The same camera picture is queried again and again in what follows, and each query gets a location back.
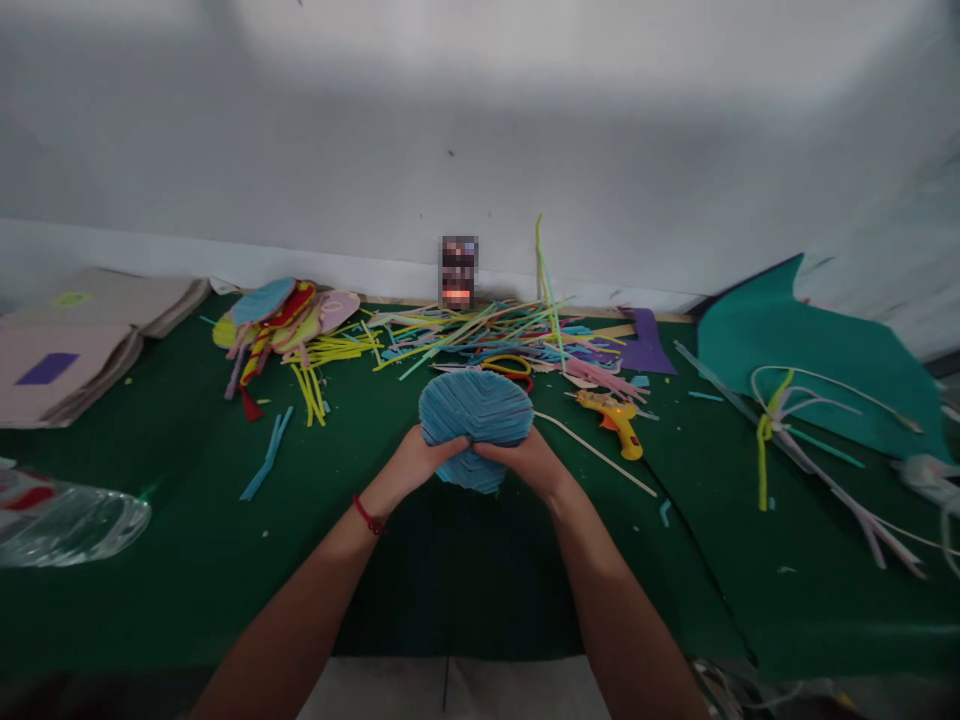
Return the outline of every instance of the blurred phone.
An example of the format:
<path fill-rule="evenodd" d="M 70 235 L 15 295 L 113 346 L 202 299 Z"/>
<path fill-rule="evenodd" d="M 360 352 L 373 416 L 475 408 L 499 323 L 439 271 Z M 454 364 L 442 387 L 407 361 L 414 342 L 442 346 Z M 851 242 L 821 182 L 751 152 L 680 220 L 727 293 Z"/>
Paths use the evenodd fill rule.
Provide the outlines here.
<path fill-rule="evenodd" d="M 440 238 L 440 307 L 470 310 L 474 306 L 479 239 L 475 235 Z"/>

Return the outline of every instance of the table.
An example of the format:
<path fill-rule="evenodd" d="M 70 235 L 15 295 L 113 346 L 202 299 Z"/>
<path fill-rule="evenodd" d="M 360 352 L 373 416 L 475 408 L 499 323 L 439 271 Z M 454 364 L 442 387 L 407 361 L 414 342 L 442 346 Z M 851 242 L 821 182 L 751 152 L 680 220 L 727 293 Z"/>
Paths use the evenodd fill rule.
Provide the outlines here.
<path fill-rule="evenodd" d="M 372 373 L 374 361 L 364 357 L 324 367 L 326 428 L 305 426 L 296 379 L 277 361 L 251 385 L 257 398 L 271 400 L 268 417 L 246 423 L 239 399 L 223 400 L 232 363 L 199 319 L 231 303 L 212 297 L 165 340 L 148 340 L 133 382 L 112 388 L 73 427 L 0 433 L 0 455 L 62 480 L 149 491 L 154 508 L 147 530 L 114 558 L 0 571 L 0 671 L 218 662 L 416 422 L 434 371 L 424 365 L 399 382 L 404 366 Z M 566 385 L 556 374 L 538 376 L 534 405 L 619 459 L 615 435 L 563 395 Z M 273 472 L 252 502 L 239 502 L 263 462 L 273 417 L 289 405 L 295 411 Z M 643 493 L 559 428 L 537 424 L 684 652 L 746 657 L 694 536 L 682 523 L 661 524 L 664 498 Z M 659 442 L 644 441 L 648 449 Z M 656 454 L 690 447 L 664 442 Z M 662 493 L 642 465 L 627 465 Z M 401 505 L 335 653 L 536 660 L 582 650 L 547 512 L 508 476 L 496 497 L 433 479 Z"/>
<path fill-rule="evenodd" d="M 276 363 L 252 386 L 272 401 L 268 418 L 248 425 L 239 401 L 222 399 L 231 363 L 197 317 L 216 317 L 230 302 L 211 298 L 166 340 L 147 341 L 134 382 L 113 388 L 72 428 L 0 433 L 0 455 L 64 480 L 132 494 L 153 488 L 155 510 L 143 536 L 109 560 L 0 571 L 0 612 L 13 619 L 0 630 L 0 670 L 217 662 L 416 422 L 416 400 L 433 371 L 424 366 L 398 382 L 404 366 L 372 373 L 372 358 L 362 358 L 324 368 L 328 427 L 304 426 L 295 378 Z M 906 541 L 925 561 L 928 582 L 896 562 L 876 568 L 852 516 L 777 450 L 768 452 L 777 509 L 759 513 L 754 429 L 729 403 L 687 394 L 714 392 L 673 348 L 679 339 L 695 351 L 695 328 L 659 329 L 680 375 L 669 383 L 650 376 L 650 407 L 661 420 L 635 421 L 656 478 L 638 463 L 622 464 L 660 498 L 559 428 L 537 425 L 683 651 L 749 658 L 768 681 L 952 667 L 960 583 L 940 551 Z M 619 461 L 616 437 L 563 395 L 566 385 L 556 374 L 538 376 L 535 407 Z M 291 404 L 273 472 L 252 502 L 238 502 L 262 463 L 273 416 Z M 936 509 L 901 487 L 885 458 L 803 429 L 867 464 L 858 470 L 809 451 L 868 509 L 939 538 Z M 669 528 L 658 514 L 666 497 L 674 504 Z M 335 652 L 499 660 L 582 652 L 539 501 L 512 476 L 497 497 L 431 480 L 391 518 Z"/>
<path fill-rule="evenodd" d="M 661 326 L 680 376 L 653 383 L 659 423 L 645 424 L 647 458 L 689 524 L 724 600 L 769 682 L 809 677 L 937 673 L 960 664 L 960 582 L 939 548 L 900 537 L 924 561 L 914 578 L 888 556 L 877 568 L 853 515 L 814 476 L 767 451 L 776 510 L 757 510 L 756 428 L 717 394 L 673 346 L 696 352 L 689 326 Z M 861 460 L 857 469 L 801 442 L 824 471 L 871 512 L 940 540 L 939 508 L 896 478 L 889 458 L 801 420 L 790 422 Z M 676 437 L 687 452 L 674 452 Z"/>

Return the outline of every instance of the yellow hot glue gun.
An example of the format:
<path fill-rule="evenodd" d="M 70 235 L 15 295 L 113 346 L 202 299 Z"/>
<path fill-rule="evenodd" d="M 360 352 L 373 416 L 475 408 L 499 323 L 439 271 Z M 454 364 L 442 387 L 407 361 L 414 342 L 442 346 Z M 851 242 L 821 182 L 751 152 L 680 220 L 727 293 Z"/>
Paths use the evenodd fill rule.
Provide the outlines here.
<path fill-rule="evenodd" d="M 581 407 L 596 410 L 603 416 L 600 427 L 613 430 L 620 437 L 620 455 L 624 460 L 639 460 L 643 457 L 643 446 L 630 425 L 630 421 L 637 416 L 637 409 L 633 405 L 623 405 L 609 395 L 599 395 L 586 390 L 581 390 L 576 395 L 567 395 L 576 398 Z"/>

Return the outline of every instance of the light blue felt circle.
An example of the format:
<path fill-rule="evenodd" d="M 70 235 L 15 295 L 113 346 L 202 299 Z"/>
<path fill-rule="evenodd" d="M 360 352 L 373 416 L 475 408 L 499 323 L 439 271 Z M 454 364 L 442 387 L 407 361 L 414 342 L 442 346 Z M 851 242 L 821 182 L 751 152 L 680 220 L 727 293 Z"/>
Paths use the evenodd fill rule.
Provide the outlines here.
<path fill-rule="evenodd" d="M 474 442 L 516 447 L 530 433 L 533 404 L 512 381 L 497 373 L 463 370 L 431 380 L 420 395 L 420 422 L 427 445 L 467 435 Z M 496 492 L 507 468 L 482 458 L 473 448 L 444 463 L 444 482 L 488 495 Z"/>
<path fill-rule="evenodd" d="M 244 325 L 272 317 L 283 306 L 284 300 L 290 297 L 296 284 L 296 278 L 280 278 L 244 295 L 231 310 L 233 322 Z"/>

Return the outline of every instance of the forearm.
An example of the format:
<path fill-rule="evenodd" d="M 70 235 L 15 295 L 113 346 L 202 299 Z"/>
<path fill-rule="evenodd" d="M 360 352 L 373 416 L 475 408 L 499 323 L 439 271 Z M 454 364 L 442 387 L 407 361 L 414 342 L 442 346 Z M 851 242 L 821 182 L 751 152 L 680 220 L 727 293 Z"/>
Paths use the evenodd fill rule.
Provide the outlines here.
<path fill-rule="evenodd" d="M 361 495 L 367 512 L 379 518 L 400 499 L 377 480 Z M 376 543 L 360 513 L 348 508 L 230 649 L 191 719 L 296 717 L 330 657 Z"/>
<path fill-rule="evenodd" d="M 547 505 L 587 658 L 611 717 L 706 718 L 680 649 L 586 493 L 570 478 Z"/>

